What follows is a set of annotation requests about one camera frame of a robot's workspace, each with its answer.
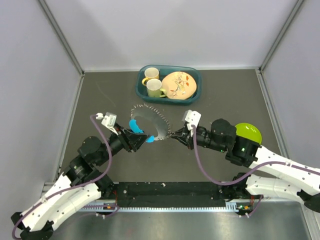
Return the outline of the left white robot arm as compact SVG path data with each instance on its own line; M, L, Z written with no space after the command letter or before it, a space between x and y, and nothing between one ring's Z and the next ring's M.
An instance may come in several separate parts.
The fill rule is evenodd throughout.
M30 208L11 216L13 239L48 240L80 209L113 194L114 183L107 175L108 170L100 172L97 167L111 164L113 156L121 150L137 151L149 138L143 131L134 132L118 124L114 130L110 138L87 137L78 149L78 156L53 186Z

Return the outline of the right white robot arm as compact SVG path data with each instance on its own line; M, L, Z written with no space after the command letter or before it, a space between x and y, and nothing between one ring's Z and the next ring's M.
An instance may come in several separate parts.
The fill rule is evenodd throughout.
M304 204L320 211L320 170L278 155L248 136L237 133L237 128L222 118L211 124L211 129L186 122L173 132L171 138L194 150L197 165L212 183L229 189L227 198L279 197ZM204 170L198 147L225 153L226 160L249 169L233 181L217 181Z

